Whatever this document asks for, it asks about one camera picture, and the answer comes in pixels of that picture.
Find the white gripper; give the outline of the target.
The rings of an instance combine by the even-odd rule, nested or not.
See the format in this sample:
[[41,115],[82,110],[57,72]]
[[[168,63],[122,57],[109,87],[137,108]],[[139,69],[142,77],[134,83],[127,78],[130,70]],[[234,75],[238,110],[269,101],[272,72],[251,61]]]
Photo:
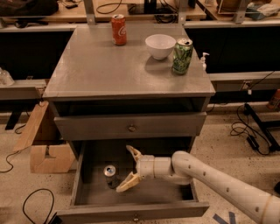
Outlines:
[[131,187],[138,185],[141,178],[154,176],[155,157],[151,155],[142,155],[142,153],[131,145],[127,145],[126,149],[130,152],[136,161],[137,173],[131,172],[126,179],[116,188],[118,193],[125,192]]

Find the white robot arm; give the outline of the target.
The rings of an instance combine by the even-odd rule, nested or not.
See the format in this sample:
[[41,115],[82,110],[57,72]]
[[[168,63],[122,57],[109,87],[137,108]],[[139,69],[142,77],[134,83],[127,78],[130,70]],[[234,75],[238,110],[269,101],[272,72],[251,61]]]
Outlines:
[[195,178],[218,193],[257,224],[280,224],[280,199],[201,162],[190,153],[175,151],[171,157],[143,155],[131,145],[126,149],[136,162],[133,171],[116,188],[118,193],[138,185],[143,179],[166,179],[184,185]]

